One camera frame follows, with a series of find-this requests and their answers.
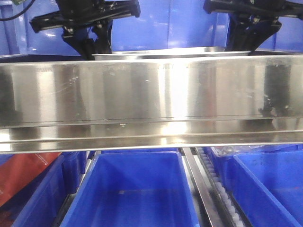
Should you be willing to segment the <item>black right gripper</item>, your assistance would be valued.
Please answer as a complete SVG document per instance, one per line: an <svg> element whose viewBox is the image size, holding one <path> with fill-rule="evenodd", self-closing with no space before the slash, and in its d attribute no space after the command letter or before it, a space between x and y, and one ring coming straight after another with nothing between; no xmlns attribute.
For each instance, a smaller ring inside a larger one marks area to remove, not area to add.
<svg viewBox="0 0 303 227"><path fill-rule="evenodd" d="M206 0L203 9L208 14L229 13L226 51L254 52L282 27L278 19L272 18L250 24L251 15L303 18L303 5L287 0Z"/></svg>

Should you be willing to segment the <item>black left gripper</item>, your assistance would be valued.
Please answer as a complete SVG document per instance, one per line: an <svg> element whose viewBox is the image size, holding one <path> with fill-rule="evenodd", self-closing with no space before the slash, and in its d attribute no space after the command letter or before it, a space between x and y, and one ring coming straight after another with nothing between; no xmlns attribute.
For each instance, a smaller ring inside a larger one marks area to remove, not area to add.
<svg viewBox="0 0 303 227"><path fill-rule="evenodd" d="M63 27L63 41L88 61L94 60L95 49L98 54L112 53L113 19L139 17L141 13L137 0L57 0L56 4L58 11L30 20L33 31ZM95 41L89 37L86 27L90 26L94 26Z"/></svg>

